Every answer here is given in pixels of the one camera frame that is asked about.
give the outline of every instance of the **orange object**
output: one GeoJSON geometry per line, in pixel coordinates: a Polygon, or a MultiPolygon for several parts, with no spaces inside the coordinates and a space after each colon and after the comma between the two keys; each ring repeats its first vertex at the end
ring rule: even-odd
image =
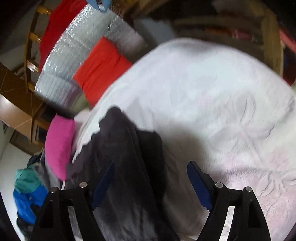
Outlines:
{"type": "Polygon", "coordinates": [[[113,44],[102,37],[74,75],[91,107],[105,90],[131,67],[131,62],[118,53],[113,44]]]}

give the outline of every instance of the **bed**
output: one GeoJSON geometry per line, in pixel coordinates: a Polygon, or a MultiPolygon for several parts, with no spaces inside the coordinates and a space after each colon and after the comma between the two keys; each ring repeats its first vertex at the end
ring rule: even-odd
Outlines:
{"type": "MultiPolygon", "coordinates": [[[[253,57],[193,39],[160,45],[136,62],[101,97],[77,132],[75,162],[111,106],[163,141],[166,212],[181,240],[196,240],[208,211],[195,196],[186,165],[228,188],[251,186],[271,240],[296,221],[295,93],[253,57]]],[[[229,208],[220,240],[227,240],[229,208]]]]}

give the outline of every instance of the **silver foil sheet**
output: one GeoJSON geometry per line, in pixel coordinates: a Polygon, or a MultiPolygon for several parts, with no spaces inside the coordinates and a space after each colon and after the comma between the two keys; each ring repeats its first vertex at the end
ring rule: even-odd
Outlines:
{"type": "Polygon", "coordinates": [[[73,75],[102,36],[131,62],[137,61],[148,51],[144,39],[118,15],[111,10],[99,12],[87,4],[53,47],[35,92],[70,115],[77,114],[87,106],[73,75]]]}

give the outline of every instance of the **dark red cloth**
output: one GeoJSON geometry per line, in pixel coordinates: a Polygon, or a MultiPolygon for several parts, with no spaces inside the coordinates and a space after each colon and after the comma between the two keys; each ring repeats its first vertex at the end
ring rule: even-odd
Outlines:
{"type": "Polygon", "coordinates": [[[62,33],[86,5],[85,0],[62,0],[49,16],[49,23],[39,45],[40,67],[42,68],[48,55],[62,33]]]}
{"type": "Polygon", "coordinates": [[[110,41],[102,37],[76,71],[74,80],[80,85],[87,101],[93,107],[105,90],[131,65],[110,41]]]}

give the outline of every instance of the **pink fabric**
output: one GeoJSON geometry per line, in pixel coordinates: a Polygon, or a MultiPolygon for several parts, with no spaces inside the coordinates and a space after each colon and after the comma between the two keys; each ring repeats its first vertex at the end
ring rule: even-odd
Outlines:
{"type": "Polygon", "coordinates": [[[47,164],[53,173],[63,181],[66,180],[65,165],[70,161],[74,128],[74,120],[56,115],[49,126],[45,140],[47,164]]]}

